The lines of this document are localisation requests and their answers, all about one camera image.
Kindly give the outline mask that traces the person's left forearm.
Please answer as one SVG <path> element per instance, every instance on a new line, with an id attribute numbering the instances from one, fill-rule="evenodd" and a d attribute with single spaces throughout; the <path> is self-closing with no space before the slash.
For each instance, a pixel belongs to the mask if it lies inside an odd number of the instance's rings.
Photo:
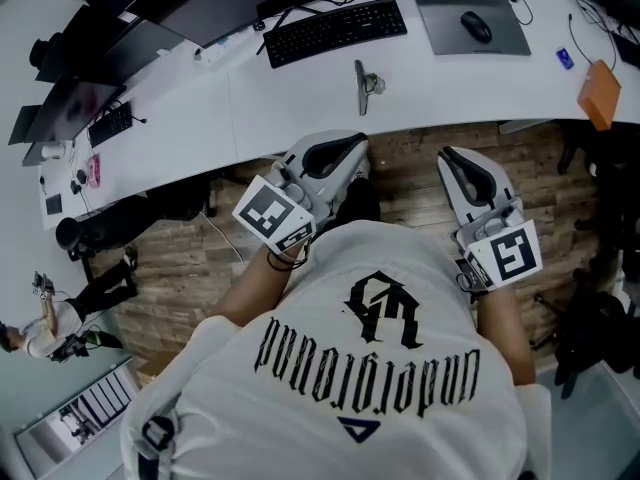
<path id="1" fill-rule="evenodd" d="M 286 253 L 296 257 L 302 247 L 302 244 L 298 244 Z M 291 272 L 273 270 L 267 263 L 269 251 L 266 246 L 259 249 L 242 275 L 214 306 L 215 316 L 223 316 L 233 324 L 244 327 L 277 307 Z"/>

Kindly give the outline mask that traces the grey mouse pad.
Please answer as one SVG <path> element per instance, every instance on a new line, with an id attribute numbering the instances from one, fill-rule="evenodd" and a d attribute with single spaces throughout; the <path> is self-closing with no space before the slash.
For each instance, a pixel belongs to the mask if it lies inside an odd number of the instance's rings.
<path id="1" fill-rule="evenodd" d="M 531 50 L 509 0 L 415 0 L 436 55 L 500 54 L 529 56 Z M 461 25 L 466 11 L 491 28 L 489 44 L 476 41 Z"/>

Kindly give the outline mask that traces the person's white printed shirt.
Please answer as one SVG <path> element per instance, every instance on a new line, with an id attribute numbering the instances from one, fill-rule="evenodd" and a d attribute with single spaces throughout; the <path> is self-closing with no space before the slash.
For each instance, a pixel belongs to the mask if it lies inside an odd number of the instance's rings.
<path id="1" fill-rule="evenodd" d="M 406 227 L 325 233 L 274 310 L 204 320 L 140 391 L 126 480 L 550 480 L 550 393 L 513 383 L 456 274 Z"/>

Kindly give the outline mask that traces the white power strip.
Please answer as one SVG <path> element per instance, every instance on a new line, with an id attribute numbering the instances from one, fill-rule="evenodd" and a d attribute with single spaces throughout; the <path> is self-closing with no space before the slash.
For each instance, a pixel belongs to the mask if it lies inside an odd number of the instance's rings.
<path id="1" fill-rule="evenodd" d="M 196 64 L 210 67 L 216 63 L 224 54 L 224 45 L 214 44 L 208 48 L 197 48 L 193 52 L 193 60 Z"/>

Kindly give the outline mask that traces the black computer mouse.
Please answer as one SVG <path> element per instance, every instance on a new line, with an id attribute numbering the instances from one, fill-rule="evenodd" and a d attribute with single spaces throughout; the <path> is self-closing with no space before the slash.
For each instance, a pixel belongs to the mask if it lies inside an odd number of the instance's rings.
<path id="1" fill-rule="evenodd" d="M 489 25 L 475 12 L 466 11 L 460 16 L 464 29 L 481 44 L 492 42 L 493 35 Z"/>

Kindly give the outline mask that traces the small black keyboard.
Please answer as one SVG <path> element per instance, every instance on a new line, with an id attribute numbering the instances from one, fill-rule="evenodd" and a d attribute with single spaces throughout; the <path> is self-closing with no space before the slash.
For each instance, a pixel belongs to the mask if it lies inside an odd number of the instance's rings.
<path id="1" fill-rule="evenodd" d="M 88 129 L 89 142 L 95 148 L 133 126 L 131 103 L 126 102 L 100 118 Z"/>

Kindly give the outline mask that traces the black office chair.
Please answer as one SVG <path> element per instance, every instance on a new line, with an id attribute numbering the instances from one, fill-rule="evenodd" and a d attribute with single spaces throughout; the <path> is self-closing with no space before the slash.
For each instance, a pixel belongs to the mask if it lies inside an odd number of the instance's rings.
<path id="1" fill-rule="evenodd" d="M 640 283 L 640 124 L 614 123 L 598 131 L 587 121 L 559 122 L 564 149 L 557 165 L 564 175 L 578 150 L 596 185 L 596 213 L 577 220 L 578 231 L 593 231 L 599 249 L 591 261 L 597 269 L 617 255 L 627 280 Z"/>
<path id="2" fill-rule="evenodd" d="M 640 318 L 627 313 L 617 297 L 598 290 L 594 273 L 577 269 L 573 279 L 575 291 L 564 309 L 534 296 L 535 303 L 556 316 L 556 326 L 530 343 L 534 351 L 555 346 L 554 384 L 563 400 L 571 397 L 578 376 L 601 361 L 616 373 L 632 371 L 640 380 Z"/>

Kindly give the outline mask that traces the wide curved black monitor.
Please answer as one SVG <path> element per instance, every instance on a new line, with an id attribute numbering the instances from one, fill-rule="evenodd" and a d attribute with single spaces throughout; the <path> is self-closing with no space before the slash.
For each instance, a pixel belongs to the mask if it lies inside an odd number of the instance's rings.
<path id="1" fill-rule="evenodd" d="M 135 0 L 127 11 L 208 47 L 260 20 L 259 0 Z"/>

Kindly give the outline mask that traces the black wrist bands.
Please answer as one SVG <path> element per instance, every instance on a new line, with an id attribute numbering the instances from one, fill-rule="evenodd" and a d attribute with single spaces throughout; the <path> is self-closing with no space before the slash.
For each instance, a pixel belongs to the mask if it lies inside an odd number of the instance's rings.
<path id="1" fill-rule="evenodd" d="M 303 265 L 305 265 L 309 258 L 309 250 L 310 245 L 304 245 L 298 253 L 302 254 L 302 256 L 297 255 L 293 257 L 285 252 L 281 254 L 276 254 L 273 251 L 269 251 L 267 253 L 267 263 L 268 265 L 277 272 L 292 272 Z"/>

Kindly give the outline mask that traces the orange box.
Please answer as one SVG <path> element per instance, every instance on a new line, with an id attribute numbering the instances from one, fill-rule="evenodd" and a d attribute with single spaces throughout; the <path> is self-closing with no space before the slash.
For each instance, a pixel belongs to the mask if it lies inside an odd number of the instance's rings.
<path id="1" fill-rule="evenodd" d="M 621 92 L 621 84 L 603 60 L 593 62 L 587 72 L 577 103 L 594 128 L 611 129 Z"/>

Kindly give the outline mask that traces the person's black trousers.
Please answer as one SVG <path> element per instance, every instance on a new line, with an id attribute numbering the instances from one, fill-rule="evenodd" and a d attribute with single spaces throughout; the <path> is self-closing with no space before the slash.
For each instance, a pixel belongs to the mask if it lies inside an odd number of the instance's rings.
<path id="1" fill-rule="evenodd" d="M 336 218 L 326 226 L 326 230 L 359 220 L 379 222 L 380 219 L 381 209 L 375 187 L 368 178 L 358 177 L 347 187 L 346 197 L 338 208 Z"/>

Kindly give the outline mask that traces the black round device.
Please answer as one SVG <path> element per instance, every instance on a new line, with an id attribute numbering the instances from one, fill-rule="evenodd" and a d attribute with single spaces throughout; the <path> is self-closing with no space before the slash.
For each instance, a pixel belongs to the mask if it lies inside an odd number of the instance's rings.
<path id="1" fill-rule="evenodd" d="M 53 34 L 49 40 L 37 39 L 29 54 L 31 66 L 39 71 L 69 69 L 73 58 L 73 39 L 61 32 Z"/>

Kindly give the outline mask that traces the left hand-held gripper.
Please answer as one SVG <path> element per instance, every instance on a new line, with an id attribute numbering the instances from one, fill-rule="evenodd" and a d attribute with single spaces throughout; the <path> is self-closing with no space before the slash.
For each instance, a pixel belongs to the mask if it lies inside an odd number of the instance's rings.
<path id="1" fill-rule="evenodd" d="M 272 252 L 286 252 L 329 219 L 329 203 L 366 157 L 368 145 L 364 133 L 349 130 L 301 138 L 285 154 L 285 164 L 276 161 L 266 175 L 254 177 L 233 217 Z M 296 174 L 312 176 L 312 188 Z"/>

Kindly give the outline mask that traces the black harness buckle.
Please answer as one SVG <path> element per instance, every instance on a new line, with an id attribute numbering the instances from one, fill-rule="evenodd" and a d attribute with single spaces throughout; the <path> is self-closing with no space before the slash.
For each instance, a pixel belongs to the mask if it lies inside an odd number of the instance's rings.
<path id="1" fill-rule="evenodd" d="M 146 442 L 157 452 L 166 450 L 175 435 L 175 425 L 168 416 L 153 416 L 142 427 Z"/>

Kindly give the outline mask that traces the black laptop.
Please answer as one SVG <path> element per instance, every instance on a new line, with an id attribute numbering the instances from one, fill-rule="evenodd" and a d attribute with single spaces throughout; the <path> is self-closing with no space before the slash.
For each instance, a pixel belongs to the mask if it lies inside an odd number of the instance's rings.
<path id="1" fill-rule="evenodd" d="M 640 45 L 616 33 L 612 38 L 621 60 L 640 70 Z"/>

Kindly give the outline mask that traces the large black keyboard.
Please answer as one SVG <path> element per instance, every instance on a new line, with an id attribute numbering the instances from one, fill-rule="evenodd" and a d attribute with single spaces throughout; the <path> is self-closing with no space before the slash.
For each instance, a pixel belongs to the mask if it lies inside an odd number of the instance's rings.
<path id="1" fill-rule="evenodd" d="M 264 34 L 270 65 L 277 69 L 333 50 L 407 34 L 395 0 L 376 0 L 279 26 Z"/>

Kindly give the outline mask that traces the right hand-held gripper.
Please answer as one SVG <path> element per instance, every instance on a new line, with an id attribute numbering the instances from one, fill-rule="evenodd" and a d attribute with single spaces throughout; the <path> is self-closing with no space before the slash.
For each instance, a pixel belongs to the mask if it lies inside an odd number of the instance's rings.
<path id="1" fill-rule="evenodd" d="M 475 150 L 444 147 L 437 167 L 449 206 L 464 225 L 454 234 L 460 259 L 473 267 L 487 291 L 542 270 L 534 221 L 524 217 L 519 202 L 509 203 L 515 190 L 500 164 Z"/>

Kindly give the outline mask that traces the person's right forearm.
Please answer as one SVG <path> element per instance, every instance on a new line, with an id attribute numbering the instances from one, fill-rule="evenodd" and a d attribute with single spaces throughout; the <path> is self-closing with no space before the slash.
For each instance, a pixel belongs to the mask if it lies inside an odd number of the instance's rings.
<path id="1" fill-rule="evenodd" d="M 511 286 L 498 288 L 478 299 L 477 329 L 502 355 L 516 386 L 536 382 L 533 353 L 516 292 Z"/>

